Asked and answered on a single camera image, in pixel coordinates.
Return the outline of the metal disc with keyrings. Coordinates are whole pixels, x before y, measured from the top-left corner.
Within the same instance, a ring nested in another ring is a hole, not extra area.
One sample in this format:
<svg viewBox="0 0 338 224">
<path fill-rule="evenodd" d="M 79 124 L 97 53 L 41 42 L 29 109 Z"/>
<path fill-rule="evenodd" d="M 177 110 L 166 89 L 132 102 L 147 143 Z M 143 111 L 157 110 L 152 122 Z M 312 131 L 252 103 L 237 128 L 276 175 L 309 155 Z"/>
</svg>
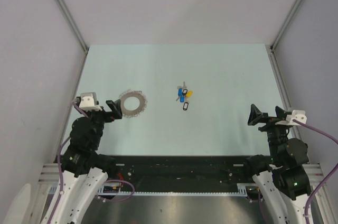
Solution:
<svg viewBox="0 0 338 224">
<path fill-rule="evenodd" d="M 119 99 L 121 101 L 121 111 L 124 117 L 137 117 L 147 106 L 147 98 L 142 91 L 127 90 L 123 92 Z"/>
</svg>

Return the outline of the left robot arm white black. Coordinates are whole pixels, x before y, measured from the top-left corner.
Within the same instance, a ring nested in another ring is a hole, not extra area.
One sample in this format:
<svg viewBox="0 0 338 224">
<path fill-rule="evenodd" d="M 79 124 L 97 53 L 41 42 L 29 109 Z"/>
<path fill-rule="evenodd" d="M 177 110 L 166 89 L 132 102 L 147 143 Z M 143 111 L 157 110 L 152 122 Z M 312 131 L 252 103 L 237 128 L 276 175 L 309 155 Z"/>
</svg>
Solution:
<svg viewBox="0 0 338 224">
<path fill-rule="evenodd" d="M 123 117 L 120 100 L 106 104 L 110 111 L 99 105 L 84 111 L 73 104 L 82 117 L 72 123 L 66 151 L 57 153 L 59 181 L 42 223 L 81 223 L 99 188 L 116 177 L 114 158 L 97 153 L 105 124 Z"/>
</svg>

